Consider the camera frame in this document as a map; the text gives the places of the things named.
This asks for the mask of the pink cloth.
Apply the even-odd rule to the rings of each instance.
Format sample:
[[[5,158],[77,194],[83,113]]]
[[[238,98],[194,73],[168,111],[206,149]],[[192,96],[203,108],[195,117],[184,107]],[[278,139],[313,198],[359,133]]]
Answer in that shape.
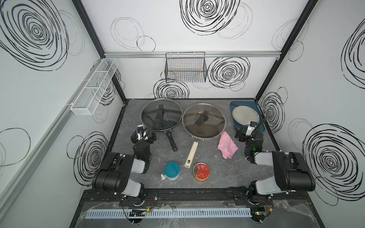
[[[231,159],[233,155],[238,151],[237,145],[226,131],[221,134],[217,148],[221,151],[224,159]]]

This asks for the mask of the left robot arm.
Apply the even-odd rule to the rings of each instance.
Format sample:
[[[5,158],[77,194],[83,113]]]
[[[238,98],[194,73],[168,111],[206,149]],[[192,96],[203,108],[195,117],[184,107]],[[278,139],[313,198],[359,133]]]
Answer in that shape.
[[[156,134],[149,127],[140,125],[131,140],[134,144],[132,154],[107,154],[92,179],[93,190],[139,199],[145,197],[144,185],[130,179],[130,175],[147,173],[152,160],[150,145],[156,140]]]

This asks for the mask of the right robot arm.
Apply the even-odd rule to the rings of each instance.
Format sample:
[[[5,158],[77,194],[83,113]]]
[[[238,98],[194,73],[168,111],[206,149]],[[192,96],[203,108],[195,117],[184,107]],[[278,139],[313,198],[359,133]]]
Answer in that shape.
[[[246,160],[252,164],[270,166],[274,170],[272,177],[251,182],[247,193],[249,197],[315,190],[315,178],[303,155],[295,152],[263,151],[263,133],[258,125],[237,128],[235,138],[245,143]]]

